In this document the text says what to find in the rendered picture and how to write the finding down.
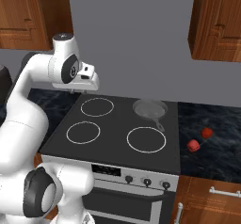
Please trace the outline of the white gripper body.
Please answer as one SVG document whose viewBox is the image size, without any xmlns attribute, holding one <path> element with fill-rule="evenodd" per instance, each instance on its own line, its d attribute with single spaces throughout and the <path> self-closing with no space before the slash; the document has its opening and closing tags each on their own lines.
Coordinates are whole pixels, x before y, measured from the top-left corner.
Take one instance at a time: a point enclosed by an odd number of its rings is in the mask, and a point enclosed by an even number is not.
<svg viewBox="0 0 241 224">
<path fill-rule="evenodd" d="M 83 79 L 81 74 L 77 74 L 69 84 L 53 84 L 54 88 L 67 90 L 98 90 L 100 80 L 98 74 L 95 72 L 90 79 Z"/>
</svg>

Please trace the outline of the grey frying pan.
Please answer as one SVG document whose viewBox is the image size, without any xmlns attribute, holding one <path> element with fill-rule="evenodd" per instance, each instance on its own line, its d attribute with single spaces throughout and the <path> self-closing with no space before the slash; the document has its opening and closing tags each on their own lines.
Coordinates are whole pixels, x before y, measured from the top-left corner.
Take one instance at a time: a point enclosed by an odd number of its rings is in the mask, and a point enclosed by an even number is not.
<svg viewBox="0 0 241 224">
<path fill-rule="evenodd" d="M 164 102 L 148 99 L 137 100 L 133 104 L 133 110 L 144 120 L 154 121 L 159 131 L 165 131 L 164 126 L 160 122 L 168 113 L 168 107 Z"/>
</svg>

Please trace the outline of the black and white stove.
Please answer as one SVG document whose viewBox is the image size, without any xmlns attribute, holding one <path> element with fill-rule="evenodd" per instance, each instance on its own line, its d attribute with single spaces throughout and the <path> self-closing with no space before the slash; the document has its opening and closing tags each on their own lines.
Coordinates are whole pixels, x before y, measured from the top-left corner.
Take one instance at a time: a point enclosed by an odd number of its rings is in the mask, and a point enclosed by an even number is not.
<svg viewBox="0 0 241 224">
<path fill-rule="evenodd" d="M 44 162 L 65 163 L 91 170 L 95 185 L 104 189 L 153 196 L 176 193 L 181 173 L 178 106 L 164 102 L 168 113 L 160 120 L 161 132 L 152 120 L 133 110 L 137 99 L 85 94 L 41 147 Z M 125 176 L 133 181 L 126 183 Z M 143 179 L 152 181 L 150 186 Z M 165 190 L 163 182 L 169 182 Z"/>
</svg>

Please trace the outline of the wooden drawer front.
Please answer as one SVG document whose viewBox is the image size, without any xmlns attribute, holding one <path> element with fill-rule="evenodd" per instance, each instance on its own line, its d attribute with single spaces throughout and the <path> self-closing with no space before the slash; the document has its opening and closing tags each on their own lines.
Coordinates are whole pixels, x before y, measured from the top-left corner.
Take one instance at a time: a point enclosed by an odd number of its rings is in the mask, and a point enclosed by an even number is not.
<svg viewBox="0 0 241 224">
<path fill-rule="evenodd" d="M 211 186 L 222 191 L 241 191 L 241 184 L 181 175 L 177 186 L 175 202 L 192 202 L 234 212 L 241 211 L 241 199 L 211 194 L 209 193 Z"/>
</svg>

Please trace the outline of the wooden base cupboard door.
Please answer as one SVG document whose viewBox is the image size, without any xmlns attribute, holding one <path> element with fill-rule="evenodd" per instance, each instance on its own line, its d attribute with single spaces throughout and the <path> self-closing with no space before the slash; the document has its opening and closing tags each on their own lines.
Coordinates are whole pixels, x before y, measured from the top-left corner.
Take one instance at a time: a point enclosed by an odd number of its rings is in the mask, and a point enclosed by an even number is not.
<svg viewBox="0 0 241 224">
<path fill-rule="evenodd" d="M 176 224 L 178 203 L 173 207 L 170 224 Z M 241 224 L 241 211 L 234 212 L 192 202 L 182 204 L 184 207 L 179 224 Z"/>
</svg>

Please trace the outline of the wooden wall cupboard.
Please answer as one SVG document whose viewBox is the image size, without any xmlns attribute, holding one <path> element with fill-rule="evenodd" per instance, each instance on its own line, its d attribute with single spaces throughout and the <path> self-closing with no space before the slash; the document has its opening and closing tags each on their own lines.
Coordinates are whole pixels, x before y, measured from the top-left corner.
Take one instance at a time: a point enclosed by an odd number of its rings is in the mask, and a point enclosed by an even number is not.
<svg viewBox="0 0 241 224">
<path fill-rule="evenodd" d="M 241 62 L 241 0 L 194 0 L 188 44 L 193 59 Z"/>
<path fill-rule="evenodd" d="M 0 49 L 52 50 L 52 37 L 72 33 L 70 0 L 0 0 Z"/>
</svg>

